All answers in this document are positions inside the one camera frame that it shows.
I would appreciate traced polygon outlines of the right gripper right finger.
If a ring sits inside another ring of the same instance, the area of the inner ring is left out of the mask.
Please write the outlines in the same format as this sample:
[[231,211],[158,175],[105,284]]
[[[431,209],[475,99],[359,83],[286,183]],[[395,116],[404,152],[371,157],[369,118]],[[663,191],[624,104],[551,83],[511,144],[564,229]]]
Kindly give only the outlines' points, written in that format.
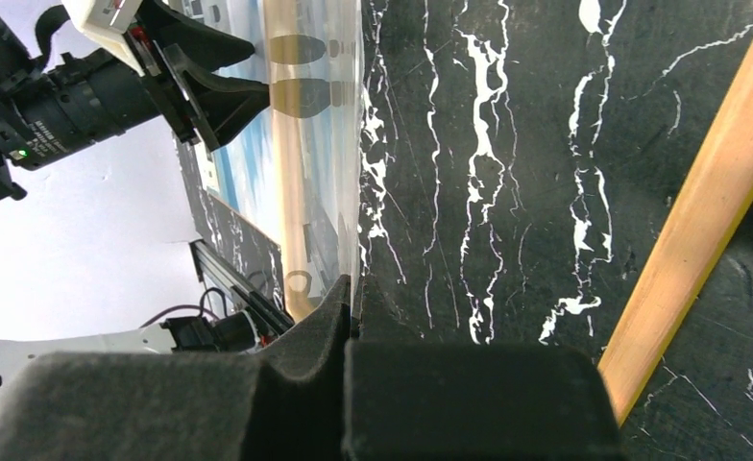
[[427,342],[377,282],[354,295],[345,349],[350,460],[621,460],[603,380],[571,347]]

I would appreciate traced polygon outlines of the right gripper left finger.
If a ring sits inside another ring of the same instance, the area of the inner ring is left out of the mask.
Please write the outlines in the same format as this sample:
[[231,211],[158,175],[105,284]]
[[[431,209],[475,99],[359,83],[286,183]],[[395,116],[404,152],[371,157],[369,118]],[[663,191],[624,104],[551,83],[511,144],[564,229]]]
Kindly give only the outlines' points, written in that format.
[[0,392],[0,460],[338,460],[351,280],[263,350],[52,351]]

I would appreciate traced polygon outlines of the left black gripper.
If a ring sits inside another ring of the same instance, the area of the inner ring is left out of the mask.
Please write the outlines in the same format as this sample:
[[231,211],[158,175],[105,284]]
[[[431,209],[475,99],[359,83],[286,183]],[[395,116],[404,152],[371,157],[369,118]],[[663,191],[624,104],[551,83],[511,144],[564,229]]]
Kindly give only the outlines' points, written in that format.
[[141,2],[137,22],[124,37],[143,75],[105,48],[83,58],[65,53],[61,64],[14,95],[33,134],[9,153],[14,165],[37,170],[159,116],[179,142],[215,151],[269,107],[267,84],[211,73],[253,56],[250,41],[158,0]]

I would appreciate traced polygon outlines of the yellow wooden picture frame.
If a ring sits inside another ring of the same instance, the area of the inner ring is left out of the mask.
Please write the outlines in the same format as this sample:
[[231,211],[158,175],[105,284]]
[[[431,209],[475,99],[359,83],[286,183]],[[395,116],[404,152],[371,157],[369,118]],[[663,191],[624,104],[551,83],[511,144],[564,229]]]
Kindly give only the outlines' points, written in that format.
[[623,424],[753,201],[753,41],[600,358]]

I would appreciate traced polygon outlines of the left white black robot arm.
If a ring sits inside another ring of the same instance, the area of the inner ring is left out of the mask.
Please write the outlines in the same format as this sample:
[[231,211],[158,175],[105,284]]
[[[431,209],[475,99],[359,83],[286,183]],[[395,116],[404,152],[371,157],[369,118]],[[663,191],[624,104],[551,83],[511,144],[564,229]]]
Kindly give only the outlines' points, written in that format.
[[255,53],[161,1],[64,1],[32,56],[0,16],[0,201],[37,170],[162,117],[182,143],[226,146],[270,104],[267,84],[223,77]]

